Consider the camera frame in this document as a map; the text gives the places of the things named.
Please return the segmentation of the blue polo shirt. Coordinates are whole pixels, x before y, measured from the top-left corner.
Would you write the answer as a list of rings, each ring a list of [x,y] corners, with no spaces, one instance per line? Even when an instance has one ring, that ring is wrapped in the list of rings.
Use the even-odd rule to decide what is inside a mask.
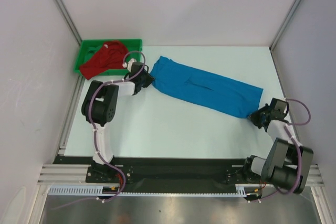
[[[161,56],[151,75],[153,86],[173,98],[204,106],[236,118],[259,108],[263,89]]]

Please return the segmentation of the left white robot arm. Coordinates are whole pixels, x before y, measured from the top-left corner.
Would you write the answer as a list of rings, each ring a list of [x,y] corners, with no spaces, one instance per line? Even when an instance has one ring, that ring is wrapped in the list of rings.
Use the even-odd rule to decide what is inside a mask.
[[[126,67],[128,73],[122,80],[92,81],[81,106],[82,115],[93,127],[94,155],[86,179],[89,183],[108,183],[121,176],[112,166],[114,154],[107,124],[115,116],[118,98],[136,95],[154,81],[146,64],[131,60]]]

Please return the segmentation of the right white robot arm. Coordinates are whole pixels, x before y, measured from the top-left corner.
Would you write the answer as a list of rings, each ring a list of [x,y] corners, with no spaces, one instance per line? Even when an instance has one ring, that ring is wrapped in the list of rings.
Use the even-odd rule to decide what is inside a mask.
[[[252,155],[246,158],[242,176],[249,183],[257,179],[275,187],[283,195],[300,194],[306,186],[313,150],[303,146],[296,138],[293,127],[303,123],[291,123],[288,120],[290,99],[273,98],[270,104],[249,115],[248,119],[258,129],[263,129],[272,139],[273,145],[266,158]]]

